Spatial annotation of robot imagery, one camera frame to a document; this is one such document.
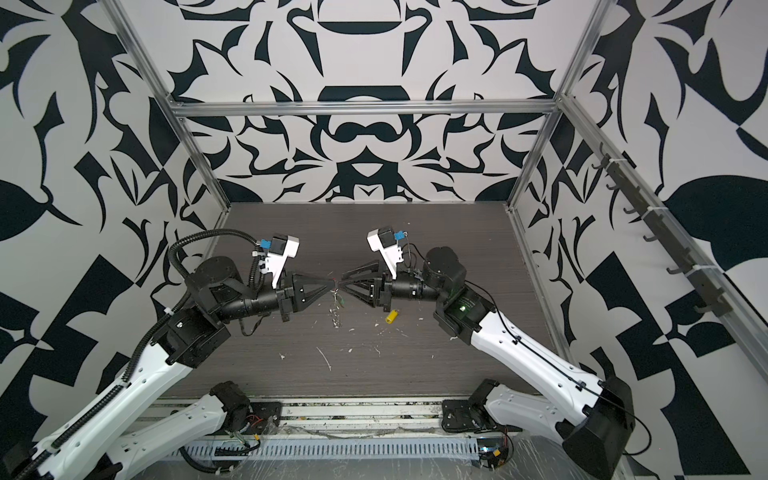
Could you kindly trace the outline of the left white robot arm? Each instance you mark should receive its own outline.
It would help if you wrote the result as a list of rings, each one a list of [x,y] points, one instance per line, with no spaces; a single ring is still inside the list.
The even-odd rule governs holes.
[[[226,256],[208,258],[194,271],[182,264],[185,246],[221,236],[251,245],[248,278],[241,278]],[[230,338],[230,322],[262,320],[274,312],[289,320],[334,289],[332,279],[284,270],[298,248],[293,236],[257,240],[234,229],[203,231],[172,244],[167,257],[182,277],[185,294],[143,335],[122,373],[73,419],[36,445],[19,445],[6,455],[3,463],[12,478],[131,479],[205,435],[239,436],[251,402],[231,381],[148,427],[128,429]]]

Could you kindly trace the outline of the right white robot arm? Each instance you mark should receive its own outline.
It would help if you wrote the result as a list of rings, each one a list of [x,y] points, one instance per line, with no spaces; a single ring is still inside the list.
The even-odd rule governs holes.
[[[493,357],[535,388],[533,395],[485,381],[470,400],[496,427],[546,437],[596,479],[614,476],[640,420],[630,386],[587,372],[541,345],[509,320],[492,296],[466,278],[449,247],[428,251],[419,271],[401,270],[399,252],[345,273],[341,290],[390,310],[395,299],[433,301],[434,318],[450,336]]]

